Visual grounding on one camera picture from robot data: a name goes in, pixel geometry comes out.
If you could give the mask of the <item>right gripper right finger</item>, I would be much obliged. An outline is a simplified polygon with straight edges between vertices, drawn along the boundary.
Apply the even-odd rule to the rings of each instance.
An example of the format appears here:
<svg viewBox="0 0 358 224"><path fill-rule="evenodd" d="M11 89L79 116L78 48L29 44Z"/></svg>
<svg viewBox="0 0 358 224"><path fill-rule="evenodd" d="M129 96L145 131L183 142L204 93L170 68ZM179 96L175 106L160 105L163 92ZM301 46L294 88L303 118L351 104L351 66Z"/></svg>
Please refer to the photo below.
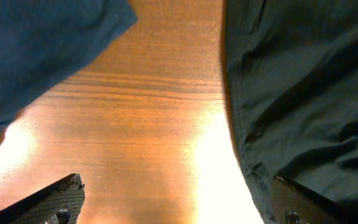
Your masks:
<svg viewBox="0 0 358 224"><path fill-rule="evenodd" d="M354 218L338 204L292 180L272 182L272 208L279 224L351 224Z"/></svg>

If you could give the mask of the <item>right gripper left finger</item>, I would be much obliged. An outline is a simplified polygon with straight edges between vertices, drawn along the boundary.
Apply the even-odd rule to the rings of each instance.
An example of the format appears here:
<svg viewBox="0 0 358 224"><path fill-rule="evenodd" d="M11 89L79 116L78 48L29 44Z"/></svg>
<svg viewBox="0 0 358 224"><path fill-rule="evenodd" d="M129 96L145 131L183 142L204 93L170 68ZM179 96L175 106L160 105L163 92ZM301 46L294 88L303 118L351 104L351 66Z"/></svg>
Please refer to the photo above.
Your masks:
<svg viewBox="0 0 358 224"><path fill-rule="evenodd" d="M0 224L76 224L85 185L70 174L0 211Z"/></svg>

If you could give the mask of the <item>navy blue shorts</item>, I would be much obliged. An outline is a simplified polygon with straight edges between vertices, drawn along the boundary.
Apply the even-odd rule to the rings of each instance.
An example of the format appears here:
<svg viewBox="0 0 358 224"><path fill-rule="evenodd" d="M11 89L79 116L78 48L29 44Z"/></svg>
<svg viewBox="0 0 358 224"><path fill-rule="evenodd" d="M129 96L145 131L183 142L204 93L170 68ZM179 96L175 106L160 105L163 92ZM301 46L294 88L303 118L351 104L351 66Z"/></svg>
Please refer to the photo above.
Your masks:
<svg viewBox="0 0 358 224"><path fill-rule="evenodd" d="M0 0L0 135L136 21L126 0Z"/></svg>

